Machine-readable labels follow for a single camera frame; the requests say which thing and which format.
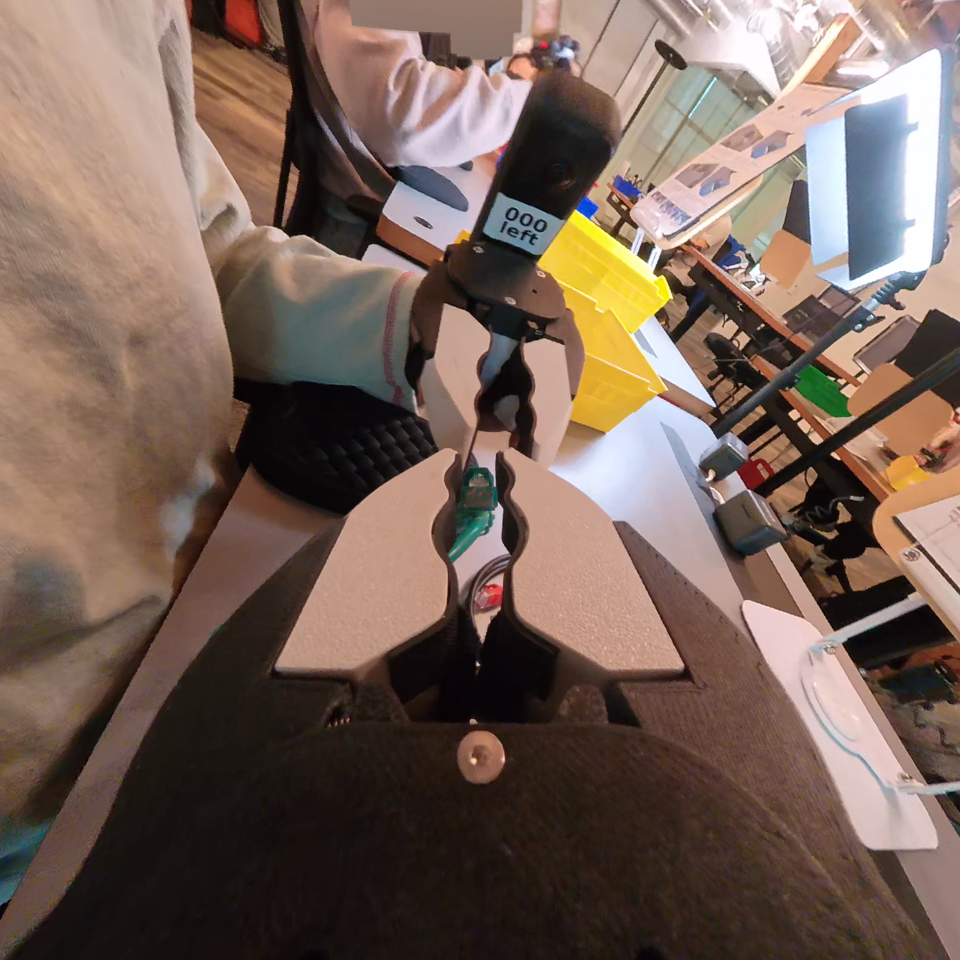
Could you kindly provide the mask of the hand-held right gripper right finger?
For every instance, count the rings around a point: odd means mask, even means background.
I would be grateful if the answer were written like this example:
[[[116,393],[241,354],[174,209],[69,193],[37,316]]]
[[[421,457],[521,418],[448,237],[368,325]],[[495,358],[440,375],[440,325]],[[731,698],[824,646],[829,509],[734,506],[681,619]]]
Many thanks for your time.
[[[533,682],[673,680],[685,664],[613,520],[566,479],[497,454],[504,612],[533,646]]]

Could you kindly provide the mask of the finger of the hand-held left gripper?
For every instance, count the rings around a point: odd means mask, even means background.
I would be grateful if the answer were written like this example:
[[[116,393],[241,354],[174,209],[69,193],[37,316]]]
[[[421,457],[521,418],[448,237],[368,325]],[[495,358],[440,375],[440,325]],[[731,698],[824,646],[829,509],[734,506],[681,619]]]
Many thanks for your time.
[[[566,348],[549,338],[524,342],[521,359],[530,379],[521,399],[521,453],[537,463],[553,463],[573,408]]]
[[[471,455],[478,427],[481,368],[491,333],[465,309],[442,307],[436,347],[426,360],[419,386],[423,409],[438,449]]]

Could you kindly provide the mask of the person's left forearm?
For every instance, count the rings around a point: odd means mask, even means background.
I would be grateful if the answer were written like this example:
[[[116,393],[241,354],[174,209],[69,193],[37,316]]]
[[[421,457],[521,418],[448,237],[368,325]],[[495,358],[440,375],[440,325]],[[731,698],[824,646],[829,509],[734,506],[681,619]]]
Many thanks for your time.
[[[214,278],[235,378],[353,387],[417,412],[405,368],[420,276],[255,226]]]

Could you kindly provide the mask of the black floor lamp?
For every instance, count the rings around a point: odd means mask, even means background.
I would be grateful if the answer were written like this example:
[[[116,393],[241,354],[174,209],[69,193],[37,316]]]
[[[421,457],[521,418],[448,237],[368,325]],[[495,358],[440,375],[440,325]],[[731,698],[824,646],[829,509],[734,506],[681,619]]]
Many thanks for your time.
[[[654,53],[659,57],[659,64],[655,70],[653,78],[643,91],[629,118],[624,122],[622,126],[623,134],[626,134],[630,129],[630,126],[632,126],[637,120],[666,72],[668,70],[683,72],[687,70],[689,66],[683,55],[663,39],[657,39],[654,42]]]

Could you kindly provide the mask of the black padded wrist rest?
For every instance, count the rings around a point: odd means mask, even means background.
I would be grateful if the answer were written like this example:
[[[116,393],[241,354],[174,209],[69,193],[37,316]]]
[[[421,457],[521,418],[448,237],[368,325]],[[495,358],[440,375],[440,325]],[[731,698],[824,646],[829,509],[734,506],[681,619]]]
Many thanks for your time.
[[[423,418],[358,388],[235,378],[234,399],[248,407],[240,467],[340,517],[438,452]]]

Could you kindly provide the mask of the dark grey box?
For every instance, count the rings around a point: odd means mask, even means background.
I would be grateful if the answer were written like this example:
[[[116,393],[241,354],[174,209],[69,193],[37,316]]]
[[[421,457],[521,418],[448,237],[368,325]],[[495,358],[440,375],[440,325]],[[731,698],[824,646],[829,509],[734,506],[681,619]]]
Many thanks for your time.
[[[726,543],[741,557],[757,555],[788,540],[786,528],[774,510],[750,489],[718,503],[714,520]]]

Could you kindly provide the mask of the black office chair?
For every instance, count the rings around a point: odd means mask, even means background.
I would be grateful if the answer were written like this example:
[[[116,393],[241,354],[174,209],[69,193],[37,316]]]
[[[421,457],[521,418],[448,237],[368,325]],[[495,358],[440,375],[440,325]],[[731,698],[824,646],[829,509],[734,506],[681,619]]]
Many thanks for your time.
[[[390,171],[351,127],[322,65],[303,2],[278,2],[291,82],[272,224],[359,259],[375,240]]]

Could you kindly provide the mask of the black light stand pole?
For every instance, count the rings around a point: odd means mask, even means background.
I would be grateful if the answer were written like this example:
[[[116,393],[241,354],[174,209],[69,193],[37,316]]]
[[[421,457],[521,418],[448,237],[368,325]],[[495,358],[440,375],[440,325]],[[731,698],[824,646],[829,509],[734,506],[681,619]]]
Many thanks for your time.
[[[730,433],[757,408],[765,406],[781,392],[791,389],[801,372],[817,361],[833,344],[851,332],[862,332],[879,321],[878,312],[884,306],[904,306],[897,296],[903,291],[915,291],[929,270],[899,271],[891,274],[881,286],[845,318],[841,318],[830,330],[813,342],[798,359],[777,373],[765,386],[753,391],[711,427],[713,435],[720,438]]]

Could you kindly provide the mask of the white document stand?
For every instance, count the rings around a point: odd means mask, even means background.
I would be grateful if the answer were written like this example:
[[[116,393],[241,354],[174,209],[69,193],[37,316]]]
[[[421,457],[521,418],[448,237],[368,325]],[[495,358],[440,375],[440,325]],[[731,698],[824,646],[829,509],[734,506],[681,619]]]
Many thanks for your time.
[[[884,738],[841,652],[852,639],[927,605],[917,593],[822,634],[806,619],[745,601],[754,643],[815,743],[860,842],[873,851],[933,851],[937,829],[923,796],[958,790],[958,781],[926,784],[908,774]]]

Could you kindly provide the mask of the green box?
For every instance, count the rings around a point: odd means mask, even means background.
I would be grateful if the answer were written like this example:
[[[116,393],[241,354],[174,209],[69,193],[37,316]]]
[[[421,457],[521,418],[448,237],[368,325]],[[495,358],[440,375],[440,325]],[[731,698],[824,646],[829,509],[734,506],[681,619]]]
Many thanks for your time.
[[[795,389],[827,418],[851,416],[849,401],[841,386],[815,366],[806,366],[798,373]]]

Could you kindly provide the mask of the wooden table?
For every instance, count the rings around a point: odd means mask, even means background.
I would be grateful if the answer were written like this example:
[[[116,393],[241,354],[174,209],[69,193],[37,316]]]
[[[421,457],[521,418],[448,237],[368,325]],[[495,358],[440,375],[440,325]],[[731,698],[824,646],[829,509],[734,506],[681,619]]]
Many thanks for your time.
[[[734,379],[746,372],[749,392],[724,413],[715,411],[712,429],[720,421],[738,412],[753,395],[761,392],[787,366],[814,346],[805,333],[789,329],[782,319],[772,314],[752,292],[746,290],[729,273],[692,247],[685,247],[696,266],[691,276],[697,280],[709,302],[720,311],[725,321],[749,339],[742,347],[732,342],[721,351],[716,361],[719,372]],[[727,431],[736,434],[749,448],[750,457],[759,459],[762,450],[777,439],[785,439],[788,447],[806,457],[816,446],[826,442],[855,418],[830,417],[818,405],[799,393],[795,386],[770,396]],[[894,495],[895,488],[886,475],[894,454],[884,453],[887,439],[878,425],[871,426],[855,438],[829,453],[826,459],[811,462],[807,469],[822,477],[835,496],[862,488],[868,498],[882,501]]]

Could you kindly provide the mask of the thick black pole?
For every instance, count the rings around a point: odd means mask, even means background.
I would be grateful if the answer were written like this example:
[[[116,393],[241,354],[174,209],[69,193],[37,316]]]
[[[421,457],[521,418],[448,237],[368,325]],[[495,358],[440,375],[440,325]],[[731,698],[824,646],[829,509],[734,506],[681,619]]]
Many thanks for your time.
[[[958,360],[958,350],[954,350],[915,377],[895,363],[878,366],[849,399],[853,418],[840,429],[825,433],[811,451],[764,480],[756,492],[769,497],[810,470],[824,474],[834,454],[854,457],[851,444],[875,429],[897,457],[919,453],[954,415],[954,407],[937,389],[958,377]]]

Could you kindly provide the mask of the LED light panel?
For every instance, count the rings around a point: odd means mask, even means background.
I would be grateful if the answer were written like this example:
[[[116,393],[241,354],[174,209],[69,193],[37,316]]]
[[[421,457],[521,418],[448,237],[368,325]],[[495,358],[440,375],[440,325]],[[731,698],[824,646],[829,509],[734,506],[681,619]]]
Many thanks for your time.
[[[954,67],[932,49],[848,93],[805,136],[811,263],[846,292],[923,273],[947,243]]]

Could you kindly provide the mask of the tan printed poster board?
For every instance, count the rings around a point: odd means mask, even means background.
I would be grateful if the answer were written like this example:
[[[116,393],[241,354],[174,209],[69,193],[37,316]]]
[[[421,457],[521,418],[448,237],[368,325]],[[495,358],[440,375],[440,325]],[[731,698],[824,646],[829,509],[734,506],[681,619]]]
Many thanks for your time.
[[[899,573],[959,638],[959,467],[888,496],[873,534]]]

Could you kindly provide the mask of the person's cream clothing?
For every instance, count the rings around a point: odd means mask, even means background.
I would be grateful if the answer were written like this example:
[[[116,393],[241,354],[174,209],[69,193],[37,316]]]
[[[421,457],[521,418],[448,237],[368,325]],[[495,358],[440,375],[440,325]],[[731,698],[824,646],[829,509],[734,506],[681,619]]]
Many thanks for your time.
[[[2,2],[2,904],[222,498],[252,226],[183,2]]]

